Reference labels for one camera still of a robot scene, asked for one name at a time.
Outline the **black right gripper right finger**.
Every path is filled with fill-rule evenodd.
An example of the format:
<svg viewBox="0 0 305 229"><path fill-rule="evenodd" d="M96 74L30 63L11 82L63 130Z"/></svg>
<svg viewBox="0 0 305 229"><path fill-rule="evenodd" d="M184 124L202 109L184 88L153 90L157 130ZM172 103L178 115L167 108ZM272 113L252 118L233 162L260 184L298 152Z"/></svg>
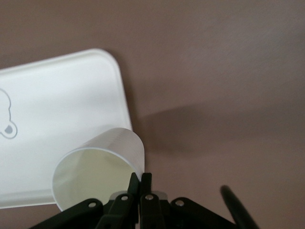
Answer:
<svg viewBox="0 0 305 229"><path fill-rule="evenodd" d="M152 174L143 173L140 182L140 228L142 229L236 229L229 220L179 197L171 202L163 192L152 192Z"/></svg>

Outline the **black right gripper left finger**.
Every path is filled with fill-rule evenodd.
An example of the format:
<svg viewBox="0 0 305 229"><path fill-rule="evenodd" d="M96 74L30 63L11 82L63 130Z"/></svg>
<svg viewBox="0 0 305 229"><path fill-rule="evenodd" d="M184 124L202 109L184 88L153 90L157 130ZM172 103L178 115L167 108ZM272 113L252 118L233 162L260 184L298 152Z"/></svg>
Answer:
<svg viewBox="0 0 305 229"><path fill-rule="evenodd" d="M134 223L132 212L139 180L131 174L128 189L114 194L106 205L95 198L86 199L44 220L33 229L128 229Z"/></svg>

